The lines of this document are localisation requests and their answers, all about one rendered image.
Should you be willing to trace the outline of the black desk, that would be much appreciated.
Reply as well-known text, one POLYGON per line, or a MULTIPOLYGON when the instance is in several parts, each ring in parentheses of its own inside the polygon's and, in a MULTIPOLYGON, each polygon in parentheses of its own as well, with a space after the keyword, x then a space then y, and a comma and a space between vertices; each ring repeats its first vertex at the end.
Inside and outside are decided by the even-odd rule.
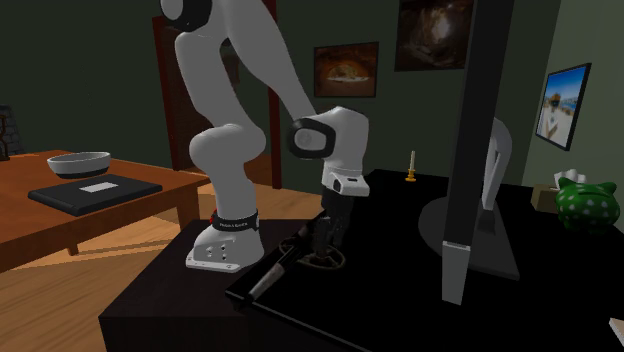
POLYGON ((447 179, 368 176, 340 271, 289 270, 244 309, 252 352, 624 352, 624 233, 571 233, 531 192, 498 196, 520 277, 469 271, 460 304, 441 298, 442 259, 419 218, 447 179))

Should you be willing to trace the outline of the computer monitor with grey stand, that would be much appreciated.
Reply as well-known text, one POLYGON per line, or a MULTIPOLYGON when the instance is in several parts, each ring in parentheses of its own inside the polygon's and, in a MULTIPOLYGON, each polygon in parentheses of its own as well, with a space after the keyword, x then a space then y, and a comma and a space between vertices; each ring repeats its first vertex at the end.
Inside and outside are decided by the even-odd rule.
POLYGON ((460 305, 469 269, 517 280, 496 196, 512 153, 495 118, 514 0, 474 0, 447 195, 422 210, 418 229, 441 257, 441 299, 460 305))

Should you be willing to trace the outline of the black robot stand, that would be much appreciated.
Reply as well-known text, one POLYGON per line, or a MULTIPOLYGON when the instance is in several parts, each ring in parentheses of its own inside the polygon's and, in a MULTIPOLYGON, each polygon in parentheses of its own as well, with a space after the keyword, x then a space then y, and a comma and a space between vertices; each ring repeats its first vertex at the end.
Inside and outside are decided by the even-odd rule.
POLYGON ((207 225, 188 224, 99 315, 107 352, 347 352, 259 313, 235 311, 225 290, 245 270, 187 268, 207 225))

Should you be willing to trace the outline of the red-brown door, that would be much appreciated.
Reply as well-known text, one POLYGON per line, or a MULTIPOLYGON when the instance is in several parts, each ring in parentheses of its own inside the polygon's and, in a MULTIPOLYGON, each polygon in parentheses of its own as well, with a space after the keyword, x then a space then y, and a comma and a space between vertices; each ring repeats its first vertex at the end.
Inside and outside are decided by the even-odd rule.
MULTIPOLYGON (((180 31, 169 24, 163 16, 152 19, 155 49, 158 59, 160 85, 167 125, 172 168, 176 171, 198 173, 189 156, 190 140, 198 133, 211 127, 210 122, 199 114, 188 96, 180 74, 174 50, 174 41, 180 31)), ((268 115, 272 151, 262 154, 245 164, 245 171, 254 183, 282 187, 281 133, 279 98, 273 90, 268 91, 268 115)))

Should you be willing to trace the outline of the tissue box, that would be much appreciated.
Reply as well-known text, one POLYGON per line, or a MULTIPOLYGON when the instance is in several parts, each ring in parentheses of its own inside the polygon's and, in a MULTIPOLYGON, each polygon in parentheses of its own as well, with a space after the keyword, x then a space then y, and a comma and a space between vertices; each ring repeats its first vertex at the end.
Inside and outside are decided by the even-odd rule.
POLYGON ((559 180, 561 177, 567 177, 572 181, 584 184, 587 181, 587 177, 579 173, 576 169, 569 169, 567 171, 560 171, 553 175, 554 183, 548 184, 536 184, 533 187, 533 193, 531 197, 531 204, 533 208, 538 212, 544 213, 557 213, 556 198, 560 192, 559 180))

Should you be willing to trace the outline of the green white-dotted piggy bank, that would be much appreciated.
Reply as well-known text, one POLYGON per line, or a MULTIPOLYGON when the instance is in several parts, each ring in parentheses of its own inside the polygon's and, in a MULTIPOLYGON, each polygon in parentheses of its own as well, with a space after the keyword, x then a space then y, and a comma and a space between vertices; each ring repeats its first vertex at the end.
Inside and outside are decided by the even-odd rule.
POLYGON ((561 177, 558 186, 555 206, 566 230, 604 234, 619 219, 616 183, 587 184, 561 177))

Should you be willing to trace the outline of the black flat book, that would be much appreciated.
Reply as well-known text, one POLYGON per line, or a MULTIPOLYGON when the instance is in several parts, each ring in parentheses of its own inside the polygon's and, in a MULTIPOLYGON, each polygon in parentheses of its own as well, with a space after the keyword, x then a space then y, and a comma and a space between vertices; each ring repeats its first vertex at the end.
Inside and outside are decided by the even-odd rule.
POLYGON ((162 190, 160 184, 105 174, 32 190, 28 198, 78 217, 162 190))

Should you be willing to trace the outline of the grey bowl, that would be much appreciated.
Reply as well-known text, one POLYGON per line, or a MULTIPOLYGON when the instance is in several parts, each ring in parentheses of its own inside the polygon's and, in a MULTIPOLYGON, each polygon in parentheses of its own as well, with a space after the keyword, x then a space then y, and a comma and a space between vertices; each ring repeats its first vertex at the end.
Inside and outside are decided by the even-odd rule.
POLYGON ((49 168, 60 178, 79 179, 98 176, 108 171, 109 152, 79 152, 47 159, 49 168))

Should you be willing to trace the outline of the wooden table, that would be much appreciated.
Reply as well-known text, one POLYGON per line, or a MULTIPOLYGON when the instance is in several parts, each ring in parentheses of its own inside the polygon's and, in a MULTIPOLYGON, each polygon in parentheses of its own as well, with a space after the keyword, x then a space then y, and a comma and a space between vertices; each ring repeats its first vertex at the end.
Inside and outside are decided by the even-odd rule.
POLYGON ((13 155, 0 162, 0 273, 58 251, 78 253, 78 245, 108 232, 177 209, 184 228, 200 217, 198 188, 209 183, 204 174, 113 159, 109 172, 160 184, 163 190, 80 217, 28 198, 35 189, 64 184, 47 160, 63 150, 13 155))

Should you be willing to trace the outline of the small orange wall picture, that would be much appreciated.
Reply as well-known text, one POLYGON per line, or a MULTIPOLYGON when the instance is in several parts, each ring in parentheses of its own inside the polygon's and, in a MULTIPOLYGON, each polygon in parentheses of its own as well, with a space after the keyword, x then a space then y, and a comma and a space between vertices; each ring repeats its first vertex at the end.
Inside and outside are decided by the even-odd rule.
POLYGON ((314 48, 314 96, 374 98, 378 42, 314 48))

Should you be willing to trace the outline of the large brown wall picture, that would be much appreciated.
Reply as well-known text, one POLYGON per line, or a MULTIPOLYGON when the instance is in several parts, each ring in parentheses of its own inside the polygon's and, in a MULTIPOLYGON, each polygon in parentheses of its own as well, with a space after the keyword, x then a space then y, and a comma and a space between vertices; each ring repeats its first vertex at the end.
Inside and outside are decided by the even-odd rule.
POLYGON ((474 0, 400 0, 396 72, 463 69, 474 0))

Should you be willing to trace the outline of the blue framed wall picture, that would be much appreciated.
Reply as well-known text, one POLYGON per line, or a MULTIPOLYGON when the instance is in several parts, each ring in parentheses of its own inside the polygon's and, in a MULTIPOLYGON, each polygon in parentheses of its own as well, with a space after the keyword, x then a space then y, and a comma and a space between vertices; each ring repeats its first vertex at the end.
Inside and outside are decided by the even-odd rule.
POLYGON ((570 150, 591 68, 584 63, 548 74, 535 129, 538 138, 570 150))

